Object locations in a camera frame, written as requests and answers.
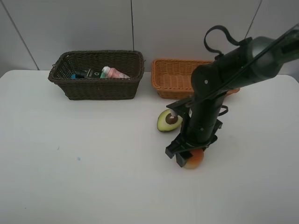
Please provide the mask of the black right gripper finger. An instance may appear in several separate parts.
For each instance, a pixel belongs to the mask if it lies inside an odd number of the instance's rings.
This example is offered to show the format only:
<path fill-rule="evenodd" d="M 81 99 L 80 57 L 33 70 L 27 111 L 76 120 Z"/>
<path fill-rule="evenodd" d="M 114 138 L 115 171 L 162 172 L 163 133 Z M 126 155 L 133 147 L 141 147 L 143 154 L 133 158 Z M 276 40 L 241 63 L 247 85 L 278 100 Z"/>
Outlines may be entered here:
<path fill-rule="evenodd" d="M 181 168 L 183 168 L 192 157 L 193 155 L 189 151 L 176 153 L 176 162 Z"/>

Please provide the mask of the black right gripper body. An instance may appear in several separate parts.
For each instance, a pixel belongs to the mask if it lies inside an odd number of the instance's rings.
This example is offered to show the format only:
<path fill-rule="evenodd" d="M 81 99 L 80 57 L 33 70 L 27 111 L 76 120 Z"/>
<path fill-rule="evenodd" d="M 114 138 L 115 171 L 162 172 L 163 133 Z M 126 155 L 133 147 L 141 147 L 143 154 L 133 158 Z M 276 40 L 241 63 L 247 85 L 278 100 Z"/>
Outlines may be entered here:
<path fill-rule="evenodd" d="M 207 146 L 212 140 L 221 106 L 221 94 L 206 99 L 194 95 L 194 103 L 183 117 L 179 135 L 165 149 L 168 157 Z"/>

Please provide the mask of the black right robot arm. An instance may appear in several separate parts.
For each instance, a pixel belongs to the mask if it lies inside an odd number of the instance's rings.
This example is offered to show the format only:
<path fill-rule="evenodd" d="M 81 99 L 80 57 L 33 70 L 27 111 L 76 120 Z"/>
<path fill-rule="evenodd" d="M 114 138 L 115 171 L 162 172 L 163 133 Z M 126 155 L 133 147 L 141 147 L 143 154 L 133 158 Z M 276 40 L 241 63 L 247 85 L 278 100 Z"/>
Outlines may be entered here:
<path fill-rule="evenodd" d="M 212 63 L 193 71 L 194 93 L 168 105 L 183 120 L 179 135 L 165 149 L 167 156 L 176 158 L 180 167 L 190 164 L 195 155 L 203 154 L 217 140 L 216 132 L 222 127 L 218 117 L 228 112 L 223 105 L 228 91 L 272 79 L 285 63 L 299 57 L 298 26 L 277 39 L 260 36 L 239 42 L 224 26 L 213 26 L 216 29 L 236 49 L 227 54 L 217 50 Z"/>

